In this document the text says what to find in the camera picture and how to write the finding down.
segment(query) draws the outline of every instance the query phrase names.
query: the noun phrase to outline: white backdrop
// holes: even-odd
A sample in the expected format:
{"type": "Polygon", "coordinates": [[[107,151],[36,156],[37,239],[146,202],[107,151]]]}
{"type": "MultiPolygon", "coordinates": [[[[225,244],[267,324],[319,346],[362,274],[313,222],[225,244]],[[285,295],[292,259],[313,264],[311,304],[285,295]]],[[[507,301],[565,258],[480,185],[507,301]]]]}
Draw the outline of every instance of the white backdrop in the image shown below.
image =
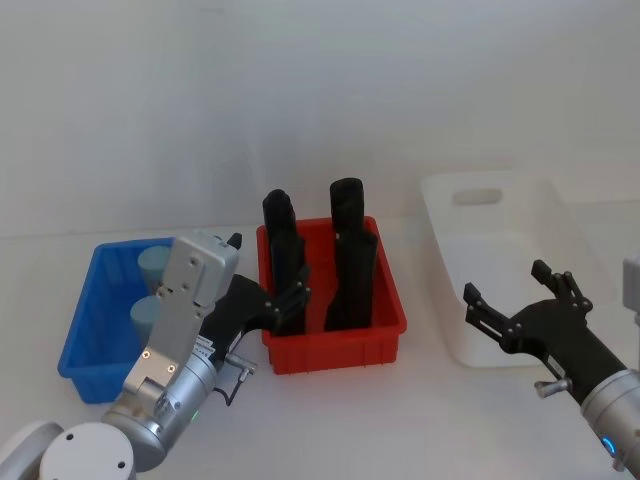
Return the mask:
{"type": "Polygon", "coordinates": [[[636,0],[2,0],[0,235],[257,223],[274,187],[322,215],[345,175],[396,215],[429,173],[610,173],[640,157],[639,26],[636,0]]]}

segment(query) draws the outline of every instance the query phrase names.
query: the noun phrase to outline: red storage bin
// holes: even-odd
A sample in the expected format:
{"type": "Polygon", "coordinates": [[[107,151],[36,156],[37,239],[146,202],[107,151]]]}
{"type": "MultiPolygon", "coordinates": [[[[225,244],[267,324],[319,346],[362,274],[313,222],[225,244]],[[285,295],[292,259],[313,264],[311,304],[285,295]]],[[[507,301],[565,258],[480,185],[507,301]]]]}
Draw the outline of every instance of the red storage bin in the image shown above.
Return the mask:
{"type": "MultiPolygon", "coordinates": [[[[391,363],[398,353],[398,337],[407,329],[407,319],[393,282],[376,221],[365,218],[365,228],[378,239],[378,257],[373,285],[371,328],[324,332],[327,307],[337,289],[334,262],[335,232],[330,218],[299,220],[298,234],[306,241],[305,254],[311,268],[311,301],[307,306],[307,333],[275,337],[264,331],[262,341],[278,374],[313,372],[332,368],[391,363]]],[[[258,268],[260,285],[273,293],[271,254],[264,226],[259,227],[258,268]]]]}

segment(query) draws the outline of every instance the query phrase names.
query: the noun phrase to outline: robotic arm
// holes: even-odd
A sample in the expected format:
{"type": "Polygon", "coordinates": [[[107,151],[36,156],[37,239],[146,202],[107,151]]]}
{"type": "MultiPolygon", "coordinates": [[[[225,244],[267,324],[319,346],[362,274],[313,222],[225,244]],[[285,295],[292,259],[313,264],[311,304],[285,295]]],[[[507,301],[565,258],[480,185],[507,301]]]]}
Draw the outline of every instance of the robotic arm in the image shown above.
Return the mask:
{"type": "Polygon", "coordinates": [[[162,463],[211,392],[230,405],[256,368],[233,353],[242,336],[278,332],[310,295],[306,268],[277,298],[235,275],[240,243],[238,234],[228,243],[176,238],[157,292],[160,317],[102,423],[26,427],[0,451],[0,480],[135,480],[162,463]],[[216,388],[225,365],[240,370],[230,396],[216,388]]]}
{"type": "Polygon", "coordinates": [[[541,260],[533,277],[554,294],[508,318],[491,308],[468,283],[466,321],[494,339],[506,353],[527,353],[540,359],[556,378],[537,382],[541,398],[567,391],[613,458],[640,478],[640,374],[628,369],[589,330],[586,315],[592,303],[582,295],[570,272],[553,274],[541,260]]]}

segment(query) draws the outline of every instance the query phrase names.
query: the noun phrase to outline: blue storage bin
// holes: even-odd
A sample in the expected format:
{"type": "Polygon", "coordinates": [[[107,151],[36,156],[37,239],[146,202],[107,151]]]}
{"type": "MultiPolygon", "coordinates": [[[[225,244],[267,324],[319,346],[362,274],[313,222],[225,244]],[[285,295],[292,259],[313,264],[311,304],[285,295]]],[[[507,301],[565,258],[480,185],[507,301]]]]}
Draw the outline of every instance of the blue storage bin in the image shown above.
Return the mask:
{"type": "Polygon", "coordinates": [[[138,268],[140,253],[173,238],[98,246],[78,299],[58,373],[73,381],[85,403],[112,402],[142,352],[129,312],[148,295],[138,268]]]}

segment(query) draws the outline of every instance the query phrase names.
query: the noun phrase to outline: white plastic bin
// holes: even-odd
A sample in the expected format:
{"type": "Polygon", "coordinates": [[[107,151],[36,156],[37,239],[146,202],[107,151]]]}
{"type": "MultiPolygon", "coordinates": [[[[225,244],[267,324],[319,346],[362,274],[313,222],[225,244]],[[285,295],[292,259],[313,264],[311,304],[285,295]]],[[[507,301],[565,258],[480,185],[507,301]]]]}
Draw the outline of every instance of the white plastic bin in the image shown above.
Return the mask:
{"type": "Polygon", "coordinates": [[[445,174],[422,181],[439,255],[429,288],[451,355],[471,367],[534,365],[507,355],[465,322],[464,285],[507,316],[552,294],[531,277],[540,258],[574,273],[594,304],[615,299],[615,285],[551,181],[517,171],[445,174]]]}

